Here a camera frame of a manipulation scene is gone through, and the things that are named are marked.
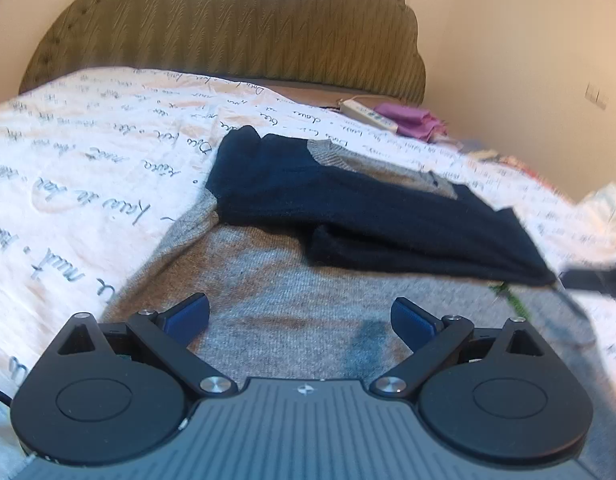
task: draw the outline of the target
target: gray ribbed panel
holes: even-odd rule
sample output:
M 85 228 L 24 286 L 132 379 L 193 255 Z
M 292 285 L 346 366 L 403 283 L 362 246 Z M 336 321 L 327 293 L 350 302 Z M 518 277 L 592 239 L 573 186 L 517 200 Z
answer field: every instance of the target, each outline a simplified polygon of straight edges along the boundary
M 302 394 L 302 386 L 314 388 Z M 494 470 L 451 454 L 405 402 L 358 381 L 252 379 L 202 402 L 185 430 L 145 457 L 82 469 L 36 459 L 16 480 L 592 480 L 576 462 Z

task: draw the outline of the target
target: gray sweater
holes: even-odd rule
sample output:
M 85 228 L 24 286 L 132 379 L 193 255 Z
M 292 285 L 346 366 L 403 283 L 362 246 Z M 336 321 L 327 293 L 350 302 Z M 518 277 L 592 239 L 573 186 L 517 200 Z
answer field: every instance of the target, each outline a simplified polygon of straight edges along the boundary
M 360 157 L 329 141 L 309 142 L 309 150 L 321 164 L 454 196 L 435 175 Z M 460 314 L 476 326 L 498 328 L 514 315 L 483 282 L 310 267 L 291 233 L 221 225 L 215 209 L 216 199 L 202 190 L 104 320 L 124 320 L 140 308 L 165 310 L 204 292 L 210 326 L 190 350 L 243 384 L 248 376 L 371 381 L 409 355 L 390 327 L 390 306 L 399 296 L 437 317 Z M 553 290 L 515 292 L 592 399 L 581 461 L 600 479 L 616 479 L 616 398 L 590 323 Z

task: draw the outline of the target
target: folded garment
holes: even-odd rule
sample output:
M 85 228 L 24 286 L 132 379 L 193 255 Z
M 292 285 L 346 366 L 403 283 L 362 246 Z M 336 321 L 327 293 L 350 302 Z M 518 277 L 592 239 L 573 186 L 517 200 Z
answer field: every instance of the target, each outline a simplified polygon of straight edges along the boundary
M 528 285 L 554 281 L 511 209 L 493 211 L 466 186 L 456 200 L 322 166 L 306 140 L 260 138 L 251 126 L 223 139 L 207 189 L 219 220 L 297 228 L 313 264 L 425 272 Z
M 446 134 L 445 124 L 423 108 L 381 103 L 374 111 L 395 121 L 399 125 L 398 135 L 430 142 L 434 134 Z

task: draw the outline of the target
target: wall outlet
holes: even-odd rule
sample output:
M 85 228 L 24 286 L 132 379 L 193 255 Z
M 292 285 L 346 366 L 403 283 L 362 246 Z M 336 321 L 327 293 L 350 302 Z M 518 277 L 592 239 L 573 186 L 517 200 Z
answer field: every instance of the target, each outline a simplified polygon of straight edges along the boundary
M 608 105 L 608 96 L 603 94 L 597 86 L 594 86 L 591 83 L 588 83 L 588 86 L 586 87 L 586 99 L 597 105 L 602 110 L 605 110 Z

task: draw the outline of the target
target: blue gripper pad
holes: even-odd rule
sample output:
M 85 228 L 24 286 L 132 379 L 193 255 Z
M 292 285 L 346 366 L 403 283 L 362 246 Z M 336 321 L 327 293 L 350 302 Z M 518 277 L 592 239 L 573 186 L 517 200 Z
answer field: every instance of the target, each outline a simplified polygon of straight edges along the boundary
M 406 298 L 397 298 L 390 309 L 390 323 L 395 334 L 416 352 L 441 330 L 443 322 Z
M 209 320 L 210 302 L 205 294 L 197 292 L 159 314 L 156 324 L 179 344 L 188 346 L 208 328 Z

